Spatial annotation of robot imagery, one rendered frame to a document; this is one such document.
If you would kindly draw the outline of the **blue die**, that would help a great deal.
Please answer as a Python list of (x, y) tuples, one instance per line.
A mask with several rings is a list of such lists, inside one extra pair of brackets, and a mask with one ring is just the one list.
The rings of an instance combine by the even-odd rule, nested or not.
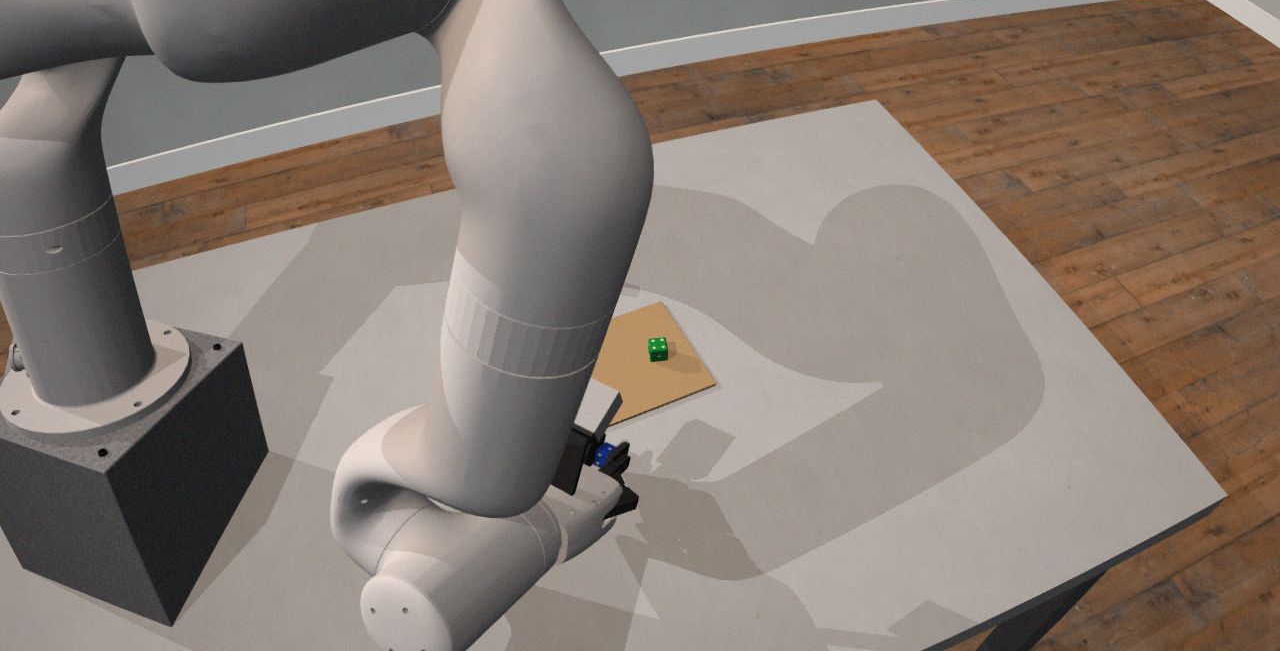
[(599, 446), (599, 449), (596, 449), (596, 457), (595, 457), (595, 460), (594, 460), (594, 466), (602, 468), (604, 466), (604, 463), (605, 463), (605, 457), (613, 449), (616, 449), (616, 446), (611, 445), (611, 443), (603, 443), (603, 445)]

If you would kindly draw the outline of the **tan square mat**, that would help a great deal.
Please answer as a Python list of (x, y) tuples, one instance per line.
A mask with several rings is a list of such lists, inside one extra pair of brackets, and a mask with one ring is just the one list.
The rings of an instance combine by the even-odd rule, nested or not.
[[(650, 361), (648, 338), (660, 336), (666, 336), (668, 359)], [(660, 301), (611, 318), (591, 379), (622, 396), (608, 427), (716, 386)]]

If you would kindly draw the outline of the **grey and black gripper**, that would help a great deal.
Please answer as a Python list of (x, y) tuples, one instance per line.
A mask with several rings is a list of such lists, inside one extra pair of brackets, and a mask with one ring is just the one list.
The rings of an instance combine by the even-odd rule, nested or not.
[(637, 508), (637, 492), (626, 487), (622, 478), (631, 459), (627, 455), (630, 443), (620, 443), (620, 446), (609, 451), (605, 466), (598, 472), (591, 466), (596, 457), (596, 449), (603, 443), (605, 443), (605, 434), (596, 443), (596, 446), (589, 443), (573, 496), (550, 483), (539, 501), (556, 524), (559, 538), (559, 556), (554, 565), (582, 554), (611, 531), (617, 515)]

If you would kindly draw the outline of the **green die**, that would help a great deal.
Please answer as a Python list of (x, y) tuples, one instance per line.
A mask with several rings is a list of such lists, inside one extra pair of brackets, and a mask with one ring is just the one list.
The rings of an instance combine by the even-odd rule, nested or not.
[(650, 361), (666, 361), (668, 359), (668, 347), (666, 336), (660, 338), (648, 338), (648, 350)]

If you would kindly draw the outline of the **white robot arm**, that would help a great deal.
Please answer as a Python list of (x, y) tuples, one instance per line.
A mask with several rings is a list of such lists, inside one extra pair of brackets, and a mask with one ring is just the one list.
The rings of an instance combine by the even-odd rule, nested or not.
[(573, 496), (623, 402), (591, 376), (646, 221), (652, 139), (562, 0), (0, 0), (0, 81), (22, 74), (0, 110), (17, 341), (0, 411), (35, 440), (88, 440), (189, 376), (186, 336), (143, 318), (102, 153), (125, 58), (264, 81), (412, 32), (442, 61), (460, 237), (429, 404), (351, 443), (332, 533), (372, 576), (378, 648), (466, 651), (556, 564), (539, 501), (550, 483)]

